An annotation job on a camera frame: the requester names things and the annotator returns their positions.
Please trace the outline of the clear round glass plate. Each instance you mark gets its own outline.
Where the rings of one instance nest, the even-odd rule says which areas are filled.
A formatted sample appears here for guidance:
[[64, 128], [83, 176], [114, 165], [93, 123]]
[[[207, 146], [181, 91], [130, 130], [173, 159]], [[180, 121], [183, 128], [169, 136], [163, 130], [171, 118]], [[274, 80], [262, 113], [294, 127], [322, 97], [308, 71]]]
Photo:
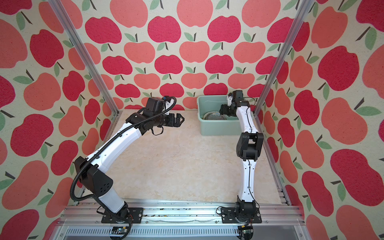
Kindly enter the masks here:
[[227, 117], [225, 115], [220, 114], [218, 111], [210, 111], [203, 116], [203, 120], [207, 121], [225, 121]]

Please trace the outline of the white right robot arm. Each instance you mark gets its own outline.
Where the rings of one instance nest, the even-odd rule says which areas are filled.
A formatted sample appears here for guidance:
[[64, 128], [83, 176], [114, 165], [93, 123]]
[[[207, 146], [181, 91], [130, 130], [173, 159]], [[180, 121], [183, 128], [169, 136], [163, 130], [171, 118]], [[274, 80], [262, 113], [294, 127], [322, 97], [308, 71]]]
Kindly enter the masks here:
[[237, 117], [240, 121], [241, 135], [236, 146], [236, 154], [242, 160], [243, 180], [235, 203], [235, 216], [240, 222], [249, 221], [258, 214], [260, 205], [254, 196], [255, 168], [261, 155], [264, 135], [259, 132], [253, 120], [251, 105], [246, 100], [227, 97], [220, 114]]

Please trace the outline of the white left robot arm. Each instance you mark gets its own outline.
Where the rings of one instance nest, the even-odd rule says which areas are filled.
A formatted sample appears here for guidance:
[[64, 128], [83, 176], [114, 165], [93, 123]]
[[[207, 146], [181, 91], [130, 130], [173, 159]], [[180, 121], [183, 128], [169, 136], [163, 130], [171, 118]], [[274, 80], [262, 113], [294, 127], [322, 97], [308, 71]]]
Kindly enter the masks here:
[[75, 202], [93, 198], [119, 222], [131, 220], [127, 203], [113, 188], [113, 180], [107, 176], [114, 161], [134, 141], [155, 127], [180, 127], [184, 118], [170, 113], [176, 106], [176, 97], [149, 98], [144, 108], [131, 114], [123, 126], [98, 150], [75, 162], [76, 176], [70, 187], [70, 197]]

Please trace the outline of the mint green plastic bin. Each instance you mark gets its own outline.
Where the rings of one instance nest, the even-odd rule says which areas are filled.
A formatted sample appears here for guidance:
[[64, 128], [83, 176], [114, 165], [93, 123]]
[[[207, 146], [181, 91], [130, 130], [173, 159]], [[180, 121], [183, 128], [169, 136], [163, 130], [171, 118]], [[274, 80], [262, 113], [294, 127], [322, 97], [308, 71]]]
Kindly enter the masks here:
[[197, 98], [198, 120], [203, 136], [239, 136], [242, 132], [237, 117], [226, 116], [225, 120], [205, 120], [210, 112], [218, 112], [221, 105], [227, 105], [227, 95], [199, 96]]

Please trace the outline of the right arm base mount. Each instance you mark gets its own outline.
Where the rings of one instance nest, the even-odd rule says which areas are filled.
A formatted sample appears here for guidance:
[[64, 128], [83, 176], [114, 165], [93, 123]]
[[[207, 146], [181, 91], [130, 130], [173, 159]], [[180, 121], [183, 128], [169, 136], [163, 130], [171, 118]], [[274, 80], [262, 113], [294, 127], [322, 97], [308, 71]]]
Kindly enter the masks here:
[[222, 218], [223, 224], [261, 224], [262, 217], [259, 208], [252, 209], [236, 209], [218, 207], [216, 214]]

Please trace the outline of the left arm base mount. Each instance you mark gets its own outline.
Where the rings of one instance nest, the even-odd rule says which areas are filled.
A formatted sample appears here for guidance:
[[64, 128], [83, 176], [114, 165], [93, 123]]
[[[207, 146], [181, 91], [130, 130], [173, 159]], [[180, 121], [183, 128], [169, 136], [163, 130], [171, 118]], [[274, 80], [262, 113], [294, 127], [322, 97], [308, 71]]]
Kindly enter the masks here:
[[104, 212], [101, 223], [103, 224], [140, 224], [143, 217], [143, 208], [122, 208], [116, 213], [118, 218]]

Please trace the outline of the right aluminium frame post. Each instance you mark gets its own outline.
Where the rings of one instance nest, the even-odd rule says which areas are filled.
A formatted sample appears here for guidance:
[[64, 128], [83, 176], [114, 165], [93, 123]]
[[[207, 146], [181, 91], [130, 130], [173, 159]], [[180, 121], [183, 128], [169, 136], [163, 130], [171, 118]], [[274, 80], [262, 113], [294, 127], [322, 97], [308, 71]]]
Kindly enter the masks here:
[[315, 3], [314, 0], [301, 1], [301, 5], [299, 5], [298, 12], [297, 12], [297, 14], [293, 20], [292, 26], [290, 27], [290, 30], [287, 34], [287, 37], [282, 44], [282, 47], [279, 51], [279, 55], [277, 56], [277, 60], [276, 60], [274, 66], [272, 68], [271, 73], [269, 74], [269, 76], [267, 78], [267, 82], [266, 82], [265, 87], [261, 93], [261, 96], [259, 97], [259, 99], [257, 101], [257, 105], [256, 105], [256, 108], [254, 111], [255, 117], [257, 117], [258, 113], [262, 109], [263, 104], [266, 101], [266, 98], [270, 92], [270, 89], [271, 89], [273, 83], [275, 82], [275, 80], [277, 80], [277, 75], [283, 66], [283, 63], [285, 61], [286, 56], [289, 54], [289, 52], [291, 50], [293, 50], [293, 42], [296, 39], [304, 20], [306, 19], [307, 15], [309, 14], [309, 11], [310, 11], [312, 4], [314, 4], [314, 3]]

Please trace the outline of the aluminium frame post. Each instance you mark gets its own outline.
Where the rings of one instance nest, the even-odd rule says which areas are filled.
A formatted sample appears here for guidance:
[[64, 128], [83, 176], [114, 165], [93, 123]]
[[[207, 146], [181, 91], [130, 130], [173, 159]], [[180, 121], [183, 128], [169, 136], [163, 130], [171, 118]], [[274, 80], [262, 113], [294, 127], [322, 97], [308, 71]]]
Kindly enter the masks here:
[[48, 2], [52, 7], [58, 20], [60, 21], [61, 25], [63, 26], [64, 30], [66, 31], [67, 35], [69, 36], [69, 39], [72, 41], [81, 60], [85, 64], [85, 67], [87, 68], [89, 74], [91, 75], [99, 91], [101, 92], [101, 95], [103, 96], [104, 100], [106, 101], [109, 108], [111, 109], [112, 114], [114, 116], [117, 116], [119, 114], [119, 109], [116, 103], [114, 102], [113, 97], [111, 96], [103, 78], [98, 72], [96, 65], [94, 64], [94, 61], [92, 60], [91, 55], [89, 54], [87, 48], [85, 47], [84, 43], [79, 37], [77, 30], [71, 21], [70, 16], [68, 15], [68, 13], [64, 8], [64, 5], [62, 4], [61, 1], [49, 0]]
[[266, 82], [265, 87], [261, 93], [261, 96], [259, 97], [259, 99], [257, 101], [257, 105], [256, 105], [256, 108], [254, 111], [255, 117], [257, 117], [258, 113], [262, 109], [263, 104], [266, 101], [266, 98], [270, 92], [270, 89], [271, 89], [273, 83], [275, 82], [275, 80], [277, 80], [277, 75], [283, 66], [283, 63], [285, 61], [286, 56], [289, 54], [289, 52], [291, 50], [293, 50], [293, 42], [296, 39], [304, 20], [306, 19], [307, 15], [309, 14], [309, 11], [310, 11], [312, 4], [314, 4], [314, 3], [315, 3], [314, 0], [301, 1], [301, 5], [299, 5], [298, 12], [297, 12], [297, 14], [293, 20], [292, 26], [290, 27], [290, 30], [287, 34], [287, 37], [282, 44], [282, 47], [279, 51], [279, 55], [277, 56], [277, 60], [276, 60], [274, 66], [272, 68], [271, 73], [269, 74], [269, 76], [267, 78], [267, 82]]

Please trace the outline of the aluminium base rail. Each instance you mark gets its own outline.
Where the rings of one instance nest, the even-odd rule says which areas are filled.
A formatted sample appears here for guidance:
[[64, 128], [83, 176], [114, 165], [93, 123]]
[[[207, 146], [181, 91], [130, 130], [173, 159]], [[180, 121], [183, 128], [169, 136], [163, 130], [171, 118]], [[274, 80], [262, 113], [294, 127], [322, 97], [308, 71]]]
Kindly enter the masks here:
[[262, 204], [253, 220], [237, 220], [233, 203], [131, 200], [132, 224], [117, 224], [94, 201], [67, 207], [53, 240], [308, 240], [299, 208]]

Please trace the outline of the left aluminium frame post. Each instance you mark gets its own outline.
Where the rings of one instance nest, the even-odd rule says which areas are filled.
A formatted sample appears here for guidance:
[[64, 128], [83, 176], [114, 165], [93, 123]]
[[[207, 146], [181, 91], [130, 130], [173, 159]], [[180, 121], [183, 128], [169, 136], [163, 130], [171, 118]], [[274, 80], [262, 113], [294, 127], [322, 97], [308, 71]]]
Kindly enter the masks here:
[[52, 7], [58, 20], [60, 21], [61, 25], [63, 26], [64, 30], [66, 31], [67, 35], [69, 36], [69, 39], [72, 41], [81, 60], [85, 64], [85, 67], [87, 68], [89, 74], [91, 75], [99, 91], [101, 92], [101, 95], [103, 96], [104, 100], [106, 101], [109, 108], [111, 109], [112, 114], [114, 116], [117, 116], [119, 114], [119, 109], [116, 103], [114, 102], [113, 97], [111, 96], [103, 78], [98, 72], [96, 65], [94, 64], [94, 61], [92, 60], [91, 55], [89, 54], [87, 48], [85, 47], [84, 43], [79, 37], [77, 30], [71, 21], [70, 16], [68, 15], [68, 13], [64, 8], [64, 5], [62, 4], [61, 1], [49, 0], [48, 2]]

